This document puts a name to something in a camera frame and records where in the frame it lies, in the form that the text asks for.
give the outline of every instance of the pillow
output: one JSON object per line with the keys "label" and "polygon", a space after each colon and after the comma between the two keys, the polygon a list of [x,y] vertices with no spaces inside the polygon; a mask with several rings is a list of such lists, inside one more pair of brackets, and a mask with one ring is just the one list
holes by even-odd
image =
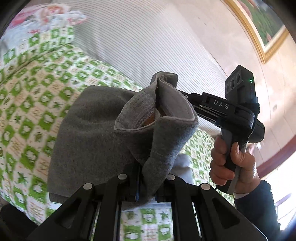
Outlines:
{"label": "pillow", "polygon": [[20,11],[0,39],[0,86],[33,59],[71,43],[73,25],[85,20],[80,11],[65,4],[41,4]]}

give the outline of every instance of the metal pin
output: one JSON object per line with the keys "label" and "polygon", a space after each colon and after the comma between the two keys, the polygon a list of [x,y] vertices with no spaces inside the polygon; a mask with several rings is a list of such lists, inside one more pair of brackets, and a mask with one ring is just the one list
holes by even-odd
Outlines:
{"label": "metal pin", "polygon": [[119,180],[125,180],[126,178],[127,178],[127,175],[124,174],[124,173],[121,173],[121,174],[118,175]]}
{"label": "metal pin", "polygon": [[207,183],[203,183],[201,186],[200,186],[203,190],[209,190],[211,188],[211,186]]}
{"label": "metal pin", "polygon": [[175,180],[176,177],[173,174],[169,174],[169,175],[166,176],[166,178],[168,180],[172,181],[172,180]]}
{"label": "metal pin", "polygon": [[83,185],[83,188],[84,188],[85,190],[89,190],[89,189],[92,188],[92,184],[91,184],[91,183],[86,183],[86,184]]}

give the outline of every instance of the sleeve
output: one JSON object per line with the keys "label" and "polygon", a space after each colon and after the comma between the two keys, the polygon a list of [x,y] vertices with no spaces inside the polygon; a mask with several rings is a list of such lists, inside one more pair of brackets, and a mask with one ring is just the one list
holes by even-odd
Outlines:
{"label": "sleeve", "polygon": [[253,223],[269,241],[276,240],[280,234],[280,224],[270,185],[261,180],[258,187],[248,195],[234,200],[236,208]]}

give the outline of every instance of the towel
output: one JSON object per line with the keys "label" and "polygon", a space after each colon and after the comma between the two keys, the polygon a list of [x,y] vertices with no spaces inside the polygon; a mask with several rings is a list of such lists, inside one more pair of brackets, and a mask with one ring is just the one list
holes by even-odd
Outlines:
{"label": "towel", "polygon": [[90,86],[61,123],[49,167],[48,192],[64,202],[86,182],[95,185],[137,160],[142,166],[142,203],[148,202],[194,134],[198,118],[176,90],[178,76],[158,72],[139,93]]}

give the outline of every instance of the green patterned bedsheet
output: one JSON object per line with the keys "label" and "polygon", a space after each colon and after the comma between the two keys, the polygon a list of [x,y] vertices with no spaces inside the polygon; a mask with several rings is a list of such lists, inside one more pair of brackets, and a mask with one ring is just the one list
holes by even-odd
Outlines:
{"label": "green patterned bedsheet", "polygon": [[[48,167],[61,121],[89,85],[142,88],[107,63],[66,44],[39,56],[0,86],[0,196],[37,224],[60,204],[49,201]],[[208,182],[213,139],[196,133],[182,153],[191,156],[195,183]],[[233,203],[231,196],[224,194]],[[123,211],[121,240],[172,240],[167,204]]]}

